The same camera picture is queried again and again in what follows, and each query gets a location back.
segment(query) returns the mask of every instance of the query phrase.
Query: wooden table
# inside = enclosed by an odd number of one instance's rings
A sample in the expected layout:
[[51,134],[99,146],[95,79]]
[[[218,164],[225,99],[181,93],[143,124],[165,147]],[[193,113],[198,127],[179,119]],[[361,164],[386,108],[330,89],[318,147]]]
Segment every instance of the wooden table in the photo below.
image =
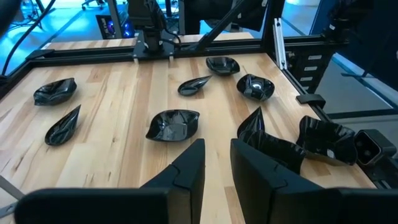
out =
[[[245,39],[250,34],[222,34],[219,39]],[[191,41],[198,36],[187,37]],[[54,43],[49,49],[131,45],[129,40]],[[196,138],[206,142],[206,183],[201,222],[244,223],[229,161],[231,138],[259,105],[269,134],[295,142],[299,121],[311,107],[300,105],[297,90],[267,54],[230,55],[241,72],[213,77],[199,94],[178,95],[178,86],[209,75],[205,58],[172,62],[134,62],[35,68],[0,102],[0,174],[28,193],[46,187],[140,187],[170,164]],[[236,90],[236,82],[252,73],[276,85],[271,99],[256,103]],[[58,106],[34,106],[40,86],[75,77],[78,90]],[[60,147],[44,144],[47,130],[81,104],[78,129]],[[145,138],[151,119],[167,109],[200,112],[199,128],[190,141],[162,143]],[[324,187],[374,187],[357,166],[333,167],[305,160],[302,176]],[[0,207],[12,202],[0,192]],[[11,217],[0,220],[9,223]]]

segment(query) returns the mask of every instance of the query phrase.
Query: metal bar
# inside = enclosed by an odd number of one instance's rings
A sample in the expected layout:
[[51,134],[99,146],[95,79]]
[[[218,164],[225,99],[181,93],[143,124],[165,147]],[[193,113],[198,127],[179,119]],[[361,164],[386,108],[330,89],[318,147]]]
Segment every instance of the metal bar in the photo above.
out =
[[284,33],[282,29],[282,19],[278,18],[279,26],[279,38],[280,38],[280,50],[282,51],[280,54],[282,56],[282,65],[283,69],[287,70],[287,59],[286,59],[286,51],[285,51],[285,42],[284,42]]
[[15,199],[20,200],[24,193],[22,193],[18,188],[12,185],[8,180],[0,175],[0,188],[5,190],[9,195],[13,196]]
[[14,213],[15,207],[17,206],[17,202],[14,202],[8,206],[5,206],[3,208],[0,208],[0,219],[11,215],[12,213]]
[[207,56],[217,56],[217,55],[233,55],[233,54],[256,54],[263,53],[263,49],[260,45],[254,46],[234,46],[234,47],[211,47],[206,48],[205,51],[201,52],[184,52],[176,51],[175,58],[185,58],[185,57],[207,57]]
[[224,28],[241,13],[244,8],[249,7],[250,3],[250,0],[239,0],[239,2],[236,3],[235,7],[231,9],[224,16],[224,18],[219,21],[219,23],[217,23],[217,26],[199,40],[199,42],[195,46],[195,50],[204,50],[206,47],[208,47],[224,30]]
[[89,57],[61,57],[34,59],[30,63],[33,67],[53,67],[69,65],[88,65],[97,63],[117,63],[134,61],[132,54],[94,55]]
[[262,31],[262,45],[261,47],[266,50],[270,57],[274,57],[275,46],[274,36],[272,34],[274,19],[282,17],[284,10],[285,0],[268,0],[266,9],[266,18],[264,28]]
[[109,7],[109,12],[111,13],[111,18],[113,21],[115,38],[122,39],[123,38],[122,25],[120,23],[118,4],[116,3],[116,0],[108,0],[108,7]]
[[185,5],[184,0],[178,1],[178,26],[181,35],[185,35]]
[[93,49],[76,49],[76,50],[54,50],[53,52],[44,55],[45,58],[55,57],[82,57],[92,55],[104,55],[104,54],[131,54],[134,51],[134,47],[107,47],[105,49],[93,48]]
[[304,42],[325,42],[325,38],[321,35],[307,35],[307,36],[296,36],[296,37],[284,37],[286,44],[296,44]]
[[172,1],[165,0],[165,3],[166,3],[166,16],[172,17]]
[[330,119],[347,119],[347,118],[367,118],[372,116],[387,116],[397,115],[398,110],[396,109],[383,109],[383,110],[370,110],[370,111],[352,111],[342,113],[330,113],[328,114]]
[[[22,193],[18,188],[12,185],[7,179],[0,175],[0,189],[6,191],[9,195],[17,200],[20,200],[24,193]],[[17,202],[12,203],[8,206],[0,208],[0,218],[6,217],[14,212]]]
[[[274,34],[274,37],[277,36],[277,32],[276,32],[276,26],[272,27],[272,31]],[[276,65],[279,67],[279,69],[282,69],[281,63],[280,63],[280,52],[278,52],[278,39],[274,38],[274,47],[275,47],[275,60],[276,60]]]

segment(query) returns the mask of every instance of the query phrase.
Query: black shiny bowl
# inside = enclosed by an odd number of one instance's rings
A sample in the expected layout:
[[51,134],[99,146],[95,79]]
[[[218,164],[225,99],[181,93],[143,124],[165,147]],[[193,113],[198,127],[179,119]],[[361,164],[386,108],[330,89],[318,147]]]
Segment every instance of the black shiny bowl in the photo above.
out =
[[300,121],[300,135],[296,143],[307,151],[309,159],[334,166],[352,166],[358,158],[354,135],[353,130],[340,124],[304,116]]
[[227,77],[240,72],[239,64],[230,57],[206,58],[207,67],[216,75]]
[[80,106],[61,118],[47,131],[44,138],[46,144],[49,146],[60,146],[72,138],[76,131]]
[[243,76],[236,84],[236,88],[245,97],[258,101],[268,100],[275,91],[275,85],[271,81],[252,74]]
[[266,130],[266,125],[264,124],[264,118],[262,117],[261,107],[259,106],[238,127],[236,135],[240,140],[247,143],[248,138],[251,136],[252,133],[255,133],[256,131],[265,131],[265,130]]
[[36,106],[54,106],[69,100],[77,89],[74,78],[67,78],[40,87],[33,94]]
[[198,130],[199,115],[190,110],[163,111],[150,122],[146,138],[163,142],[184,141]]
[[307,154],[300,146],[271,136],[265,131],[252,133],[246,144],[273,158],[296,174],[300,174],[301,164]]
[[178,93],[182,96],[193,96],[202,88],[212,76],[194,78],[181,84]]

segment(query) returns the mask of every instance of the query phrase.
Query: gray floor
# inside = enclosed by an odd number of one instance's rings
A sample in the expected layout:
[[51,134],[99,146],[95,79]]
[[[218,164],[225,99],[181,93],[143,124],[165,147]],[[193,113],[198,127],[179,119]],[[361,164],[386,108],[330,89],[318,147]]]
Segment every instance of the gray floor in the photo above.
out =
[[[101,35],[96,25],[95,15],[105,13],[98,8],[92,8],[82,12],[80,8],[75,9],[57,9],[44,20],[44,30],[36,28],[33,33],[23,42],[12,59],[8,71],[17,67],[23,62],[24,58],[34,49],[39,48],[48,39],[53,42],[78,41],[78,40],[100,40]],[[315,7],[285,5],[283,18],[288,24],[283,23],[285,36],[295,36],[309,33],[314,15]],[[78,19],[70,24],[63,32],[57,33],[59,29],[65,26],[70,19]],[[13,43],[25,32],[27,28],[21,28],[10,32],[0,40],[0,47],[4,50],[0,52],[0,67],[4,63],[8,51]],[[208,32],[204,24],[201,32]],[[255,38],[260,38],[261,33],[253,30],[244,30],[250,32]],[[330,62],[324,77],[317,89],[317,93],[326,99],[325,112],[339,113],[347,111],[377,110],[386,109],[388,106],[375,94],[362,86],[353,78],[342,77],[341,72],[345,72],[335,62]],[[346,125],[354,130],[360,129],[378,129],[390,141],[398,146],[398,116],[385,116],[373,118],[356,118],[336,121]]]
[[[46,16],[42,21],[43,30],[36,27],[18,47],[11,58],[7,74],[20,65],[33,50],[40,48],[46,41],[57,35],[57,32],[79,13],[81,9],[56,9]],[[0,68],[3,68],[8,53],[28,28],[21,27],[12,30],[0,39]]]

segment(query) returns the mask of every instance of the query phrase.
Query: metal frame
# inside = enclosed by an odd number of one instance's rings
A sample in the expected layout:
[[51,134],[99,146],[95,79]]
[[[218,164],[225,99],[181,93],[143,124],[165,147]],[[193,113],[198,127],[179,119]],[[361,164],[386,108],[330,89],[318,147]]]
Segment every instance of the metal frame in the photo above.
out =
[[[108,1],[110,7],[113,7],[113,2],[114,0]],[[103,49],[79,50],[35,50],[26,58],[25,62],[18,66],[13,72],[11,72],[8,77],[3,78],[6,80],[6,83],[0,86],[0,99],[5,97],[27,74],[30,73],[33,68],[36,67],[133,62],[135,60],[169,59],[170,56],[173,58],[185,58],[253,53],[267,53],[271,57],[271,59],[273,59],[273,61],[276,61],[275,57],[278,47],[276,47],[276,40],[273,35],[275,27],[274,19],[281,18],[284,3],[284,0],[269,0],[266,11],[266,21],[263,27],[264,32],[262,35],[262,39],[212,41],[210,44],[202,44],[201,46],[204,47],[204,49],[199,51],[192,50],[192,48],[190,49],[190,47],[192,46],[197,46],[197,43],[184,43],[180,48],[178,48],[178,50],[175,49],[172,55],[163,54],[158,57],[138,57],[133,53],[135,47],[108,47]],[[337,45],[339,45],[339,43],[325,41],[320,36],[286,37],[282,38],[282,40],[282,42],[285,43],[286,52],[292,50],[308,51],[309,49],[318,49],[320,46],[326,49],[330,49],[335,48]],[[291,84],[295,87],[295,89],[300,93],[300,95],[308,94],[308,92],[303,88],[300,82],[291,74],[288,69],[286,69],[286,67],[280,67],[280,70],[286,76],[289,82],[291,82]],[[320,108],[320,106],[310,105],[310,107],[312,108],[312,110],[314,110],[314,112],[321,120],[331,121],[331,119]],[[5,189],[8,187],[8,185],[5,181],[2,181],[0,182],[0,187]],[[17,199],[21,196],[20,194],[13,194],[10,191],[8,192]]]
[[108,7],[109,7],[109,12],[111,13],[111,18],[113,21],[115,38],[122,39],[123,38],[122,24],[121,24],[121,21],[119,18],[118,4],[117,4],[116,0],[108,0]]
[[[7,179],[0,175],[0,188],[5,190],[9,195],[13,196],[15,199],[20,200],[24,193],[22,193],[18,188],[13,186]],[[6,217],[14,212],[17,202],[11,203],[3,208],[0,208],[0,218]]]

